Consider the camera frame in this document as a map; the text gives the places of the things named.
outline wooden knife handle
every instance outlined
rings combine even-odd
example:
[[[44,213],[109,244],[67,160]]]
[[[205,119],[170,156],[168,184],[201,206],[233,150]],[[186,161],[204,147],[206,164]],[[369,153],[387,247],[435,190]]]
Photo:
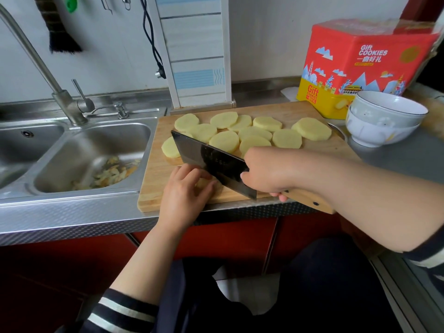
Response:
[[[282,192],[282,195],[325,213],[334,214],[336,212],[322,197],[309,192],[308,190],[292,189],[290,191]]]

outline power cord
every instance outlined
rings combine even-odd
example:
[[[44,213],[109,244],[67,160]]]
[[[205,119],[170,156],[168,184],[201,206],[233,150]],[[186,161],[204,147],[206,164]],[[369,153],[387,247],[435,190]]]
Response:
[[[162,77],[163,79],[166,79],[167,76],[165,75],[165,69],[163,68],[162,58],[160,57],[160,54],[154,45],[153,23],[151,22],[150,15],[148,14],[147,0],[140,0],[140,4],[142,5],[142,8],[143,8],[143,22],[142,22],[143,31],[145,32],[145,35],[147,36],[147,39],[148,39],[148,41],[150,41],[151,46],[153,48],[153,56],[154,56],[154,59],[156,60],[157,66],[159,67],[159,70],[157,72],[159,75],[158,77]],[[148,23],[150,24],[151,36],[148,34],[147,28],[145,27],[147,19],[148,19]]]

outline white wall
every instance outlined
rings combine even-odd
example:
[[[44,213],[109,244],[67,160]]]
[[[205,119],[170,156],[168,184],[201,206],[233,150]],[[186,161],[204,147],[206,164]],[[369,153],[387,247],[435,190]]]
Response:
[[[230,0],[233,81],[301,75],[315,23],[401,16],[408,0]]]
[[[121,0],[108,0],[113,15],[100,0],[78,0],[69,14],[63,0],[54,0],[67,31],[83,48],[75,55],[49,52],[49,33],[34,0],[0,0],[25,32],[63,89],[77,95],[71,78],[85,94],[167,87],[154,76],[157,65],[142,30],[142,7],[131,0],[130,11]],[[41,77],[8,28],[0,20],[0,102],[51,97]]]

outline hand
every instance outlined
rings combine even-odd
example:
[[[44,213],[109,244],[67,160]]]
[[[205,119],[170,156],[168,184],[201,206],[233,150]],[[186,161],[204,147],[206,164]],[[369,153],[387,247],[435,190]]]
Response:
[[[159,227],[181,236],[193,223],[213,193],[215,181],[196,196],[194,186],[200,178],[213,177],[205,170],[190,164],[175,167],[163,190],[160,204]]]
[[[285,202],[287,197],[280,192],[295,188],[295,152],[297,150],[285,148],[251,147],[244,157],[250,171],[241,174],[242,181]]]

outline faucet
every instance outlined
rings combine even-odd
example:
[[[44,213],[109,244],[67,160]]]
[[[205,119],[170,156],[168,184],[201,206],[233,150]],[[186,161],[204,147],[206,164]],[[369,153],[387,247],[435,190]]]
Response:
[[[31,61],[34,63],[38,71],[42,74],[45,81],[48,83],[50,88],[53,90],[53,98],[60,106],[64,114],[68,117],[71,124],[74,126],[81,126],[88,122],[88,120],[84,117],[83,113],[86,112],[95,112],[99,109],[103,109],[105,107],[114,107],[119,114],[119,119],[124,119],[128,117],[128,113],[125,111],[121,102],[108,106],[101,106],[95,108],[94,103],[91,99],[87,99],[82,92],[82,89],[79,86],[79,83],[75,79],[72,80],[75,88],[79,92],[82,99],[74,100],[68,91],[63,90],[61,86],[58,84],[52,73],[49,71],[48,67],[42,61],[41,57],[34,49],[28,38],[26,37],[23,30],[20,28],[18,23],[14,20],[14,17],[0,4],[0,18],[6,24],[8,29],[17,39],[17,41],[22,46],[23,50],[27,53]]]

